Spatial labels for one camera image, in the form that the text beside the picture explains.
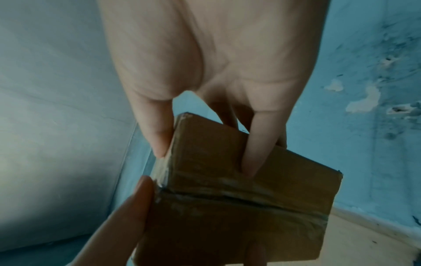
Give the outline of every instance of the small cardboard box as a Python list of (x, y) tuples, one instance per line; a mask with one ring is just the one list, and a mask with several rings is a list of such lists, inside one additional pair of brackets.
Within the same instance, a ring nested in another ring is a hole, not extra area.
[(270, 262), (319, 257), (342, 174), (274, 147), (248, 180), (239, 170), (247, 136), (190, 113), (177, 117), (152, 172), (155, 200), (135, 264), (243, 263), (252, 241)]

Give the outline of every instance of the hand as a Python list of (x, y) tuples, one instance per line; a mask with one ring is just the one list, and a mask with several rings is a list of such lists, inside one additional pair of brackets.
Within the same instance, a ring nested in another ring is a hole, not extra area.
[(143, 135), (167, 152), (172, 100), (194, 91), (224, 124), (250, 132), (252, 177), (313, 71), (329, 0), (99, 0), (111, 55)]
[[(71, 266), (126, 266), (142, 237), (149, 206), (153, 199), (153, 182), (142, 176), (131, 197), (89, 239)], [(253, 244), (244, 265), (266, 265), (264, 248)]]

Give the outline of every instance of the white paint patch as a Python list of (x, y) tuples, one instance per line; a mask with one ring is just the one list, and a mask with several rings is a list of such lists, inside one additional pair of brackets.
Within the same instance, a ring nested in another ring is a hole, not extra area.
[(380, 66), (382, 66), (384, 68), (389, 68), (393, 63), (395, 63), (398, 60), (399, 60), (399, 58), (397, 58), (397, 57), (388, 56), (388, 57), (386, 57), (386, 58), (384, 58), (380, 61)]
[(395, 105), (395, 106), (390, 107), (386, 111), (386, 114), (410, 113), (415, 109), (416, 109), (416, 107), (412, 107), (410, 103), (399, 104), (399, 105)]
[(365, 99), (350, 102), (345, 111), (348, 113), (366, 113), (373, 110), (378, 105), (381, 93), (376, 84), (372, 82), (367, 84), (365, 92), (367, 93), (367, 97)]
[(334, 78), (330, 82), (329, 86), (325, 86), (325, 89), (328, 90), (328, 91), (332, 91), (332, 92), (341, 92), (341, 91), (343, 91), (342, 81)]

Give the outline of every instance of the wooden floor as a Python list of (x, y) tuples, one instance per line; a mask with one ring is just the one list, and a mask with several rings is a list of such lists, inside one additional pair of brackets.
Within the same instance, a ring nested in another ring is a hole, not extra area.
[(399, 240), (331, 215), (321, 256), (316, 261), (272, 266), (412, 266), (419, 250)]

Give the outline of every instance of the person's left hand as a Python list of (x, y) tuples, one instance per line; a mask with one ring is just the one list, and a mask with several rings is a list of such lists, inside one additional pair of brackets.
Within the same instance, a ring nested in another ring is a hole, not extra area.
[[(143, 235), (153, 192), (152, 179), (142, 176), (133, 195), (99, 227), (68, 266), (126, 266)], [(244, 265), (266, 265), (261, 244), (249, 245)]]

